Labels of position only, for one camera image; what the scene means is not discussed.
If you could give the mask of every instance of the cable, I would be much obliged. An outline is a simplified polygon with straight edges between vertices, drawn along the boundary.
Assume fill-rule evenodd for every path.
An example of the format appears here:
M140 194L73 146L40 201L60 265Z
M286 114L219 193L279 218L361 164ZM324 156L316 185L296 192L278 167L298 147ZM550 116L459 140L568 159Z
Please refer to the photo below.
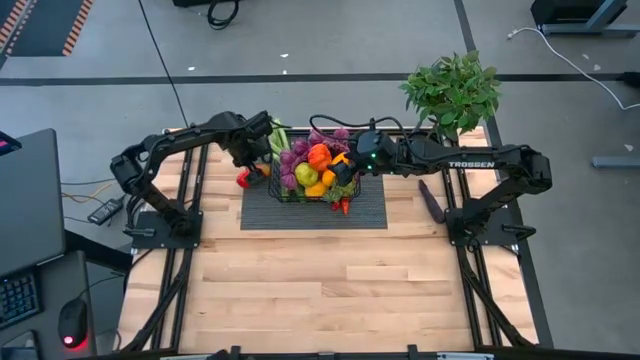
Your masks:
M131 269L133 269L136 264L138 264L140 261L142 261L142 259L144 259L145 257L147 257L147 255L151 254L151 252L153 251L153 249L149 249L147 250L144 254L140 255L140 257L138 257L132 264L131 264Z
M142 259L144 259L145 257L147 257L147 255L151 254L151 252L153 251L153 249L149 249L147 250L145 253L143 253L142 255L140 255L137 259L135 259L133 261L133 263L131 263L131 268L129 268L129 272L127 272L127 274L124 276L124 281L122 282L122 293L124 294L127 291L127 284L129 283L129 274L131 273L131 270L133 270L133 268L140 262L142 261Z
M96 286L96 285L98 285L98 284L101 284L101 283L103 283L103 282L105 282L105 281L109 281L109 280L113 280L113 279L121 278L121 277L124 277L124 275L115 275L115 276L112 276L112 277L104 278L104 279L102 279L102 280L98 280L98 281L94 282L93 284L91 284L91 285L87 286L84 290L82 290L82 291L80 292L80 294L78 294L78 296L76 296L76 297L74 297L74 298L73 298L73 300L75 300L75 299L79 298L80 296L82 296L82 294L86 293L87 291L89 291L89 289L91 289L92 287L94 287L94 286Z
M534 29L534 28L529 28L529 27L525 27L519 30L514 30L513 32L509 33L507 35L507 38L509 40L511 40L514 36L518 35L519 33L521 33L522 31L532 31L538 35L540 35L540 37L542 37L542 40L544 40L544 43L547 45L547 47L549 48L549 50L551 50L551 52L559 57L560 59L564 60L567 64L571 65L571 67L573 67L574 69L578 70L578 72L580 72L582 75L584 75L587 79L595 82L596 84L600 85L603 89L605 89L612 97L613 99L618 103L618 106L620 107L621 110L626 111L629 109L633 109L636 107L640 107L640 103L638 104L634 104L634 105L629 105L629 106L624 106L622 105L622 102L620 101L620 99L618 99L618 97L616 96L616 94L613 93L613 91L611 91L611 89L609 89L605 84L603 84L602 82L600 82L598 79L594 78L593 76L587 74L586 72L582 71L582 69L580 69L576 64L574 64L573 62L571 62L571 60L567 59L566 57L564 57L562 54L558 53L552 46L551 44L549 44L549 41L547 40L547 37L544 36L544 34L538 30L538 29Z
M84 198L84 199L87 199L87 200L86 201L78 200L78 199L76 199L78 197L79 198ZM77 202L79 204L84 204L89 200L94 200L94 201L97 201L97 202L101 203L102 205L106 205L104 201L102 201L102 200L100 200L100 199L98 199L96 197L89 196L89 195L77 195L77 194L70 195L70 194L67 194L67 193L62 193L62 198L63 199L70 199L71 201Z
M105 186L101 187L100 189L96 190L96 192L94 192L94 193L93 193L93 194L91 194L91 195L70 195L70 194L68 194L68 193L63 192L63 193L62 193L62 197L63 197L63 198L64 198L64 197L66 197L66 198L70 198L71 200L73 200L73 201L75 201L75 202L77 202L77 203L79 203L79 204L84 204L84 203L86 203L86 202L89 202L90 200L100 201L100 200L98 200L98 199L96 198L96 196L98 196L98 195L99 195L101 192L103 192L104 190L106 190L106 189L110 188L110 187L111 187L111 185L113 185L113 184L107 184L107 185L105 185ZM76 197L84 198L84 200L78 200L78 199L76 199Z
M149 19L147 18L147 13L144 11L144 6L142 6L142 0L138 0L138 4L140 4L140 10L142 10L142 16L144 17L144 22L147 24L149 35L151 35L151 40L153 40L153 45L155 46L156 52L158 53L158 57L160 58L160 62L162 63L162 68L164 69L164 72L167 75L167 79L169 79L169 83L171 84L173 93L176 95L176 101L178 102L178 107L180 108L180 115L182 115L182 120L184 120L184 126L189 127L189 123L187 122L187 117L185 116L184 109L182 108L182 102L180 101L180 96L178 95L178 90L176 90L176 85L173 83L173 79L171 79L171 75L169 75L169 70L167 70L167 65L164 63L164 58L162 57L162 53L160 53L160 48L158 47L156 38L155 36L153 36L153 31L151 31L151 25L149 25Z
M80 219L76 219L76 218L72 218L71 216L65 216L64 217L67 220L73 220L73 221L77 221L77 222L82 222L85 224L93 224L92 222L86 221L86 220L80 220Z
M134 228L133 218L134 218L135 212L137 210L136 209L136 205L138 205L140 200L142 200L142 198L140 196L136 195L136 196L132 196L131 198L129 198L129 201L127 202L127 207L126 207L125 210L127 212L127 227L130 228L130 229Z
M110 181L116 181L116 179L110 178L110 179L102 179L102 180L80 182L80 183L61 182L60 185L66 185L66 186L92 185L92 184L100 184L103 182L110 182Z
M371 123L367 123L366 125L362 125L362 126L352 125L352 124L347 124L347 123L345 123L345 122L343 122L343 121L340 121L340 120L338 120L338 119L336 119L336 118L334 118L334 117L331 117L331 116L328 116L328 115L322 115L322 114L316 114L316 115L313 115L313 116L311 116L311 117L309 118L309 124L311 125L311 128L313 128L313 130L315 130L317 133L321 134L322 136L324 136L324 137L326 137L326 138L329 138L329 139L331 139L331 140L337 140L337 141L344 141L345 139L341 139L341 138L337 138L337 137L335 137L335 136L327 135L327 134L325 134L324 132L322 132L322 130L320 130L320 129L319 129L319 128L318 128L318 127L313 123L313 119L316 119L316 118L317 118L317 119L326 119L326 120L329 120L329 121L333 121L333 122L334 122L334 123L336 123L336 124L340 124L340 125L342 125L342 126L352 127L352 128L354 128L354 127L363 127L363 126L369 126L369 125L371 125ZM356 140L355 140L355 139L347 139L347 141L348 141L348 142L355 142Z
M118 345L116 345L116 351L120 351L120 345L122 345L122 336L120 336L120 331L116 329L116 337L118 338Z
M240 0L233 0L233 12L229 15L228 18L224 20L216 19L213 17L213 9L215 9L216 5L220 4L224 0L213 0L211 1L211 5L209 5L209 11L207 11L207 22L209 23L209 27L213 30L222 30L229 26L233 19L238 15L238 10L240 8Z

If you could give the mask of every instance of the black cable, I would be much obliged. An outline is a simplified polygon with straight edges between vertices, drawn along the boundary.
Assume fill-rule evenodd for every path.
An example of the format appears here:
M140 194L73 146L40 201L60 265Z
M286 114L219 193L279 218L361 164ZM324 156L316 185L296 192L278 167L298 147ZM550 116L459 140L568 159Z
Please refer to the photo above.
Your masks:
M67 220L73 220L73 221L77 221L77 222L82 222L85 224L93 224L92 222L86 221L86 220L80 220L80 219L76 219L76 218L72 218L71 216L65 216L64 217Z
M229 24L231 24L233 19L235 19L236 16L238 15L238 10L240 8L240 0L233 0L233 12L231 13L231 15L229 15L228 18L224 20L214 18L213 9L215 9L215 7L221 2L224 2L224 0L211 1L211 5L209 5L209 11L207 11L207 22L209 23L209 27L212 28L213 30L222 30L226 28L227 26L229 26Z
M96 181L87 181L87 182L80 182L80 183L69 183L69 182L61 182L60 185L66 185L66 186L76 186L76 185L92 185L92 184L100 184L103 182L109 182L109 181L116 181L115 178L111 178L111 179L103 179L103 180L96 180Z
M133 209L133 215L135 216L136 213L138 213L138 211L140 211L140 209L142 209L142 207L144 206L144 204L146 204L144 201L140 202L134 209Z
M135 213L136 213L136 206L138 205L138 203L142 200L142 198L138 195L136 196L132 196L131 198L129 198L129 201L127 202L127 207L125 209L125 211L127 212L127 227L133 229L134 228L134 224L133 224L133 218L135 217Z
M82 294L86 293L87 291L89 291L89 289L91 289L92 287L94 287L94 286L96 286L96 285L98 285L98 284L101 284L101 283L103 283L103 282L105 282L105 281L109 281L109 280L113 280L113 279L121 278L121 277L124 277L124 275L115 275L115 276L112 276L112 277L104 278L104 279L102 279L102 280L98 280L98 281L94 282L93 284L91 284L91 285L87 286L84 290L82 290L82 291L80 292L80 294L78 294L78 296L76 296L76 297L74 297L74 298L73 298L73 300L75 300L75 299L79 298L80 296L82 296Z
M160 58L160 62L162 63L162 68L164 69L164 72L167 75L167 79L169 79L169 83L171 84L173 93L176 95L176 101L178 102L178 107L180 108L180 114L182 115L182 120L184 120L184 126L189 127L189 123L187 122L187 117L185 116L184 109L182 108L182 102L180 101L180 96L178 95L178 90L176 90L176 85L173 83L173 79L171 79L171 75L169 75L169 70L167 70L167 65L164 63L164 58L162 57L162 53L160 53L160 48L158 47L156 38L155 36L153 36L153 32L151 31L151 25L149 25L149 19L147 18L147 13L144 11L144 6L142 5L142 0L138 0L138 4L140 4L140 10L142 10L142 16L144 17L144 22L147 24L147 29L149 30L149 35L151 35L151 40L153 40L153 45L156 48L156 52L158 52L158 57Z
M122 336L120 336L120 331L116 329L116 336L118 337L118 345L116 345L116 351L120 351L120 345L122 345Z
M311 125L311 128L313 128L313 130L315 130L317 133L321 134L322 136L324 136L324 137L326 137L326 138L329 138L329 139L332 139L332 140L338 140L338 141L345 141L345 140L347 140L347 141L349 141L349 142L355 142L355 141L356 141L355 139L340 139L340 138L337 138L337 137L335 137L335 136L331 136L331 135L327 135L327 134L325 134L324 132L322 132L322 130L320 130L320 129L319 129L319 128L318 128L318 127L313 123L313 119L316 119L316 118L318 118L318 119L326 119L326 120L329 120L329 121L333 121L333 122L334 122L334 123L336 123L336 124L340 124L340 125L342 125L342 126L351 127L351 128L354 128L354 127L361 127L361 126L353 125L353 124L347 124L347 123L345 123L345 122L343 122L343 121L340 121L340 120L338 120L338 119L336 119L336 118L334 118L334 117L331 117L331 116L328 116L328 115L322 115L322 114L316 114L316 115L313 115L313 116L311 116L311 117L309 118L309 124Z
M144 254L140 255L139 258L137 258L132 264L131 264L131 269L133 269L137 263L139 263L140 261L142 261L142 259L146 258L147 255L151 254L151 252L153 251L153 249L149 249L147 250Z
M140 261L142 261L142 259L146 258L147 255L151 254L152 251L153 251L153 249L147 250L144 254L140 255L140 257L138 257L133 263L131 263L131 267L129 268L129 272L127 272L127 274L124 276L124 281L122 282L122 293L123 294L127 291L127 284L129 283L129 274L131 273L131 270L133 270L133 268L136 266L136 264L138 264Z

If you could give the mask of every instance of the wooden tabletop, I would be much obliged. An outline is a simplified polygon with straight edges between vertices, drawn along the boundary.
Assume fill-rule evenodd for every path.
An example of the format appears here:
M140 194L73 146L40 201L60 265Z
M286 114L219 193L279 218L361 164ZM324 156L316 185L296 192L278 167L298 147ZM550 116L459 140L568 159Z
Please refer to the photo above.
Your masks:
M487 144L481 128L460 142ZM168 158L154 181L169 197L176 196L183 158ZM383 177L385 230L242 231L238 171L228 154L210 147L203 237L191 268L181 353L232 345L243 353L402 352L408 344L420 351L473 349L455 249L417 186L422 178L445 208L439 174ZM474 197L496 186L493 171L469 170L467 177ZM526 338L537 341L517 258L500 247L484 247L484 255L494 299ZM156 306L164 259L165 251L155 250L129 277L119 325L123 344ZM488 344L484 308L476 302ZM164 345L172 318L165 320Z

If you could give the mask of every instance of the keyboard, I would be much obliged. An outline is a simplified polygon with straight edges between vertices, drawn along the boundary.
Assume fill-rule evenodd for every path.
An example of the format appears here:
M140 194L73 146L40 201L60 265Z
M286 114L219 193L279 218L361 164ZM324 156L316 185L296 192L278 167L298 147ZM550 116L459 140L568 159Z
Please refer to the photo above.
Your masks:
M40 302L32 273L0 278L0 329L39 312Z

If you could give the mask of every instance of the red bell pepper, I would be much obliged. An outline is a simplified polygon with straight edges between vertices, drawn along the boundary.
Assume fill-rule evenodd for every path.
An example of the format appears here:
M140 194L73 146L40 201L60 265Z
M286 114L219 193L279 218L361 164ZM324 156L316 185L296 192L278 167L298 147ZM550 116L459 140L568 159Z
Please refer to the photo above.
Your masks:
M349 214L349 198L340 199L340 206L342 207L342 213L345 215Z
M236 183L238 183L238 185L240 185L240 187L243 189L249 188L249 181L247 181L247 176L249 176L249 169L243 170L236 177Z

